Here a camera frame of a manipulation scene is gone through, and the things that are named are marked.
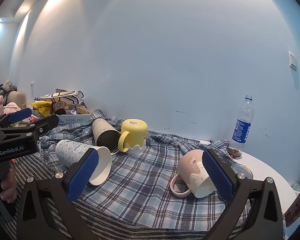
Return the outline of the left hand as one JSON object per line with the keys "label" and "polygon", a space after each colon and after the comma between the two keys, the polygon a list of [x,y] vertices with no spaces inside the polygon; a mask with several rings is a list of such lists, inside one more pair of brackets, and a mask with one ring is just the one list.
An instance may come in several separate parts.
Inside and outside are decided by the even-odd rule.
{"label": "left hand", "polygon": [[5,179],[1,182],[1,193],[0,198],[2,201],[12,203],[17,198],[17,182],[15,180],[15,168],[13,164],[15,159],[10,160],[8,174]]}

